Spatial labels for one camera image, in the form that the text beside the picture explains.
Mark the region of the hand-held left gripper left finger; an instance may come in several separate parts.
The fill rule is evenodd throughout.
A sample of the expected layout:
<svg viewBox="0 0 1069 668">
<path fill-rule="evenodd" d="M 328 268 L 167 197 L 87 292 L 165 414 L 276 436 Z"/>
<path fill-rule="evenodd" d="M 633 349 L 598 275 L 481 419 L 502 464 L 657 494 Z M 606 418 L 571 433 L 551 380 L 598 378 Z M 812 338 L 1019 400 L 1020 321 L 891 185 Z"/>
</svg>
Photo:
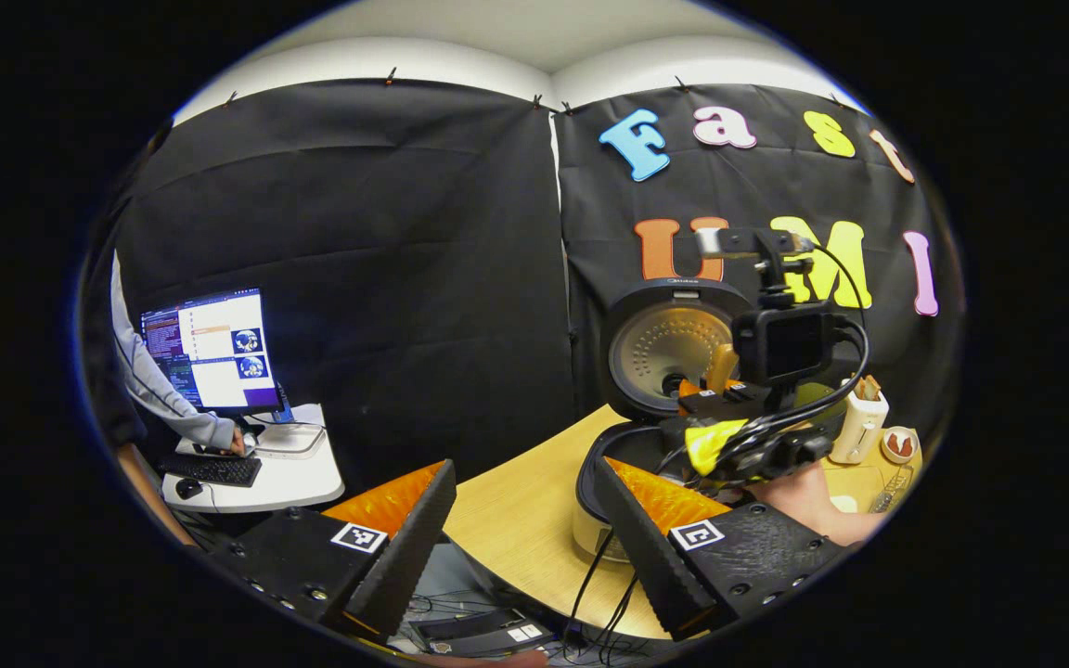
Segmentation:
<svg viewBox="0 0 1069 668">
<path fill-rule="evenodd" d="M 373 643 L 396 633 L 458 499 L 433 462 L 324 512 L 289 507 L 207 555 L 288 612 Z"/>
</svg>

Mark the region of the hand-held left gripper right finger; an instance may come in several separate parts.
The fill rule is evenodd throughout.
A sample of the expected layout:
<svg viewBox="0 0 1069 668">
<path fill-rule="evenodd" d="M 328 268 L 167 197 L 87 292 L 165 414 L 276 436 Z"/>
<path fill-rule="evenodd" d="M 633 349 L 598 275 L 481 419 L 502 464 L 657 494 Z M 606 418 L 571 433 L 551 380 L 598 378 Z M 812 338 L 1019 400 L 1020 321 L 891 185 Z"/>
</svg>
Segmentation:
<svg viewBox="0 0 1069 668">
<path fill-rule="evenodd" d="M 656 521 L 632 481 L 663 487 L 686 515 Z M 595 491 L 659 625 L 675 641 L 763 616 L 847 553 L 771 504 L 715 513 L 695 491 L 610 457 L 597 466 Z"/>
</svg>

